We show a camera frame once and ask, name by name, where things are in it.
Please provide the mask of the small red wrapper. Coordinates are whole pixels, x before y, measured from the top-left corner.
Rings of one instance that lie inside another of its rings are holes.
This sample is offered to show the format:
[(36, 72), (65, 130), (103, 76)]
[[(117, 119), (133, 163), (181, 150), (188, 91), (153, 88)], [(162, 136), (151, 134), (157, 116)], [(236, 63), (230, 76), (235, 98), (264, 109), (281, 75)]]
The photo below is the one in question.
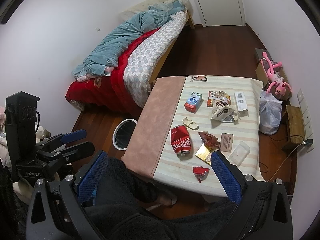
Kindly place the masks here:
[(206, 167), (193, 166), (193, 174), (199, 183), (207, 178), (209, 171), (210, 169)]

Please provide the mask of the dark red snack wrapper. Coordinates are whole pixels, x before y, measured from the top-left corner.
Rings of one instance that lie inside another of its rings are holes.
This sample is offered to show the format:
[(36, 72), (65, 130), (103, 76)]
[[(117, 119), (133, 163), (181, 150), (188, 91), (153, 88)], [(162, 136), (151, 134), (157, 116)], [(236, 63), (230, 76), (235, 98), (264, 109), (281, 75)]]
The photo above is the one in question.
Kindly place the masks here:
[(206, 148), (209, 150), (219, 149), (220, 142), (218, 138), (208, 132), (199, 132), (199, 136)]

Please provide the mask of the crushed red cola can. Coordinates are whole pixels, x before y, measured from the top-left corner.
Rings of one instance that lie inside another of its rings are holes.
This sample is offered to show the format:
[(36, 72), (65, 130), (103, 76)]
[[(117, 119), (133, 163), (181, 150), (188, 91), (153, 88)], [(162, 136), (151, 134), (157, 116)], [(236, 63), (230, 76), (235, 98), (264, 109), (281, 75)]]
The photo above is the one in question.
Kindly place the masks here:
[(191, 141), (184, 125), (175, 126), (170, 131), (171, 146), (178, 156), (186, 156), (191, 152)]

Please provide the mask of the beige peel scrap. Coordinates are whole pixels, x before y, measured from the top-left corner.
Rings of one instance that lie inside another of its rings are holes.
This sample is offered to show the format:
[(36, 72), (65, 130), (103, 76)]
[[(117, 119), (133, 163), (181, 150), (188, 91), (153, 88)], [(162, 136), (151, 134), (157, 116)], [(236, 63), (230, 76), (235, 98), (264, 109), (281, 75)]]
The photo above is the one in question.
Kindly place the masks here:
[(188, 119), (187, 117), (183, 118), (182, 122), (183, 122), (184, 126), (186, 126), (189, 129), (197, 130), (199, 128), (199, 126), (196, 122), (194, 122), (191, 119)]

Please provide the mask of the white barcode box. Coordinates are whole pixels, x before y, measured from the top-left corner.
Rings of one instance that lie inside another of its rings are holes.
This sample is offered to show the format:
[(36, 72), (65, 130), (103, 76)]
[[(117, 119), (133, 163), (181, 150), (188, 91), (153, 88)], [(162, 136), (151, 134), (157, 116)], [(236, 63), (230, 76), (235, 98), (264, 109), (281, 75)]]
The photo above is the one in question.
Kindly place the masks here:
[(247, 111), (247, 102), (244, 95), (244, 92), (235, 92), (234, 93), (235, 100), (236, 100), (236, 106), (239, 112)]

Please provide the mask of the orange fries snack bag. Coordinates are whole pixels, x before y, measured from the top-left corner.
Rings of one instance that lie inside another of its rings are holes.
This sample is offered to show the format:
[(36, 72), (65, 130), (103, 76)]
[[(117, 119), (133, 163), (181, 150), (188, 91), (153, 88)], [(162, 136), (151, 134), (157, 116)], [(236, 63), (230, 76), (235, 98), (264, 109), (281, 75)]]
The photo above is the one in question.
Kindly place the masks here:
[(207, 99), (207, 107), (213, 107), (214, 103), (221, 101), (227, 105), (231, 105), (231, 97), (224, 91), (209, 91)]

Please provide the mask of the brown printed card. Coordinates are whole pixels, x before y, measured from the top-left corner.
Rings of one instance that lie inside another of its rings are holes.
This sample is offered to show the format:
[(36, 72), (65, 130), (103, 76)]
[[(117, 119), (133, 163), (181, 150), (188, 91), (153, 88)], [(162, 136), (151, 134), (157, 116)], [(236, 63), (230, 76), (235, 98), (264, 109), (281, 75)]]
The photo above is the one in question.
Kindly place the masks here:
[(222, 133), (220, 140), (220, 151), (231, 152), (233, 146), (233, 135), (229, 133)]

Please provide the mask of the gold foil card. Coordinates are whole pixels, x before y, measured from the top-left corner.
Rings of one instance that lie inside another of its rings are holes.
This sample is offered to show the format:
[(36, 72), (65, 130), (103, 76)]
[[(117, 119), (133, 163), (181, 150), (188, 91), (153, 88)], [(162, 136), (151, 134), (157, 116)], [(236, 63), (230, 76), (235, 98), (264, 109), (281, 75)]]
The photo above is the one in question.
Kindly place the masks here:
[(202, 144), (195, 153), (195, 156), (206, 164), (211, 165), (211, 155), (215, 150), (216, 148), (208, 148), (205, 144)]

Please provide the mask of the red blanket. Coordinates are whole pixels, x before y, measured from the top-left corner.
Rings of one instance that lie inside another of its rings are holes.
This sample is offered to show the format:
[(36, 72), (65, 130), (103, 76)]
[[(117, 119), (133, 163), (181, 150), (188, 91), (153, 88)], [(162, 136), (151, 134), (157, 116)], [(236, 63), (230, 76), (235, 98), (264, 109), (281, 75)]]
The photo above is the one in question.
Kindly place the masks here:
[(127, 91), (124, 72), (133, 51), (156, 31), (158, 29), (148, 31), (134, 40), (118, 58), (118, 67), (112, 71), (111, 76), (100, 76), (84, 82), (74, 81), (71, 83), (65, 96), (66, 100), (84, 105), (106, 106), (113, 112), (139, 116), (142, 108), (135, 103)]

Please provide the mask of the bed with checkered mattress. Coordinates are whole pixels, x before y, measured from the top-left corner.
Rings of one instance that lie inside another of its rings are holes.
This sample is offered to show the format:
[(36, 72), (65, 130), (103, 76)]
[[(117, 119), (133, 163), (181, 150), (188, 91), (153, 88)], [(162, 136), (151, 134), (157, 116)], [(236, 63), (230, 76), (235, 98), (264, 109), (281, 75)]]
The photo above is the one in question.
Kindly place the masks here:
[[(135, 103), (143, 108), (151, 92), (151, 84), (156, 80), (161, 67), (183, 27), (193, 25), (191, 13), (187, 10), (171, 15), (172, 20), (153, 35), (144, 40), (130, 55), (124, 72), (124, 83)], [(85, 105), (69, 102), (84, 110)]]

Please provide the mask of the striped pink table cloth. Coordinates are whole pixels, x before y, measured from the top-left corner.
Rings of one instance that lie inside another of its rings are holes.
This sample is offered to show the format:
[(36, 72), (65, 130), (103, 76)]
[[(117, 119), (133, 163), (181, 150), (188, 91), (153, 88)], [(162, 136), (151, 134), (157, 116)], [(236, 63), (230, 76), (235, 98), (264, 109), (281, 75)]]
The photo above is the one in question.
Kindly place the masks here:
[[(249, 154), (240, 165), (244, 174), (251, 174), (262, 180), (259, 167), (259, 99), (263, 83), (256, 79), (232, 76), (209, 76), (207, 81), (190, 81), (183, 76), (159, 78), (137, 121), (122, 161), (126, 167), (147, 180), (173, 186), (179, 189), (207, 196), (225, 196), (214, 171), (199, 182), (193, 174), (193, 167), (206, 167), (196, 156), (202, 145), (200, 132), (221, 137), (223, 133), (233, 136), (233, 147), (244, 142)], [(221, 90), (234, 97), (243, 92), (248, 111), (238, 121), (224, 123), (212, 120), (211, 108), (202, 102), (195, 113), (187, 111), (185, 102), (192, 93), (207, 98), (209, 91)], [(197, 130), (190, 130), (191, 152), (179, 157), (173, 150), (170, 131), (181, 125), (184, 118), (198, 124)]]

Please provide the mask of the wooden stool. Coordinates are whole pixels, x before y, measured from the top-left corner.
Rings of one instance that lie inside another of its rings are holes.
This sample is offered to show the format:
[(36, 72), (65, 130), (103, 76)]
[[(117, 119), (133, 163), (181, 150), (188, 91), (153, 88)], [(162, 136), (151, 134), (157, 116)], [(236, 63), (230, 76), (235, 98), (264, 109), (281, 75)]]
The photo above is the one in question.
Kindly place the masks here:
[(286, 105), (281, 120), (285, 122), (287, 128), (286, 142), (282, 150), (289, 152), (305, 140), (303, 116), (300, 108)]

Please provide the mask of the blue red milk carton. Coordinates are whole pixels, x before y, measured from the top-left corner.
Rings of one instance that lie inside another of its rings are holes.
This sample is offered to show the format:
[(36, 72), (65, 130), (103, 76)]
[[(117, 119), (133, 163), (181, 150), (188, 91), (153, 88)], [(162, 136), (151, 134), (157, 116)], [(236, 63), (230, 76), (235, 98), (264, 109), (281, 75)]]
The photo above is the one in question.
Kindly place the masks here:
[(189, 96), (188, 100), (184, 104), (185, 110), (191, 113), (195, 113), (202, 101), (202, 94), (192, 92), (191, 96)]

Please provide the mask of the pink panther plush toy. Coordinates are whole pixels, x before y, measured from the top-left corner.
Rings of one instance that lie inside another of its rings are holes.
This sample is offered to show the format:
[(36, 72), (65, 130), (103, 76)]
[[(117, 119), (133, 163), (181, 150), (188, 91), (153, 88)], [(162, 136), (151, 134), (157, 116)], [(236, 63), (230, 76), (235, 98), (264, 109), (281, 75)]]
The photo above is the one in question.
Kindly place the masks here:
[(275, 87), (275, 94), (284, 96), (286, 94), (286, 89), (288, 88), (290, 92), (292, 92), (291, 86), (284, 81), (284, 78), (280, 76), (280, 72), (276, 72), (276, 68), (282, 67), (282, 62), (272, 63), (272, 61), (268, 58), (267, 52), (263, 51), (262, 58), (260, 59), (260, 63), (263, 64), (264, 61), (268, 63), (268, 70), (266, 71), (266, 75), (269, 80), (269, 85), (266, 90), (267, 93), (270, 93), (272, 88)]

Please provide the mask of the white wall socket strip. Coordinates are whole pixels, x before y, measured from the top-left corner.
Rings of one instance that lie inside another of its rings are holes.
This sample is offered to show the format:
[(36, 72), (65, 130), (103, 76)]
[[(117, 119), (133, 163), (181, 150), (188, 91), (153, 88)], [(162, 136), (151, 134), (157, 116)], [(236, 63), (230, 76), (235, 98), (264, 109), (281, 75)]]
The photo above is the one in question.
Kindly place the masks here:
[(312, 123), (311, 123), (311, 115), (309, 113), (308, 104), (306, 102), (306, 98), (303, 95), (302, 90), (300, 89), (297, 93), (297, 99), (299, 102), (300, 110), (302, 112), (303, 117), (303, 125), (304, 125), (304, 133), (305, 139), (311, 139), (312, 145), (304, 146), (303, 149), (299, 151), (299, 155), (305, 155), (312, 151), (315, 148), (315, 141), (313, 139), (313, 130), (312, 130)]

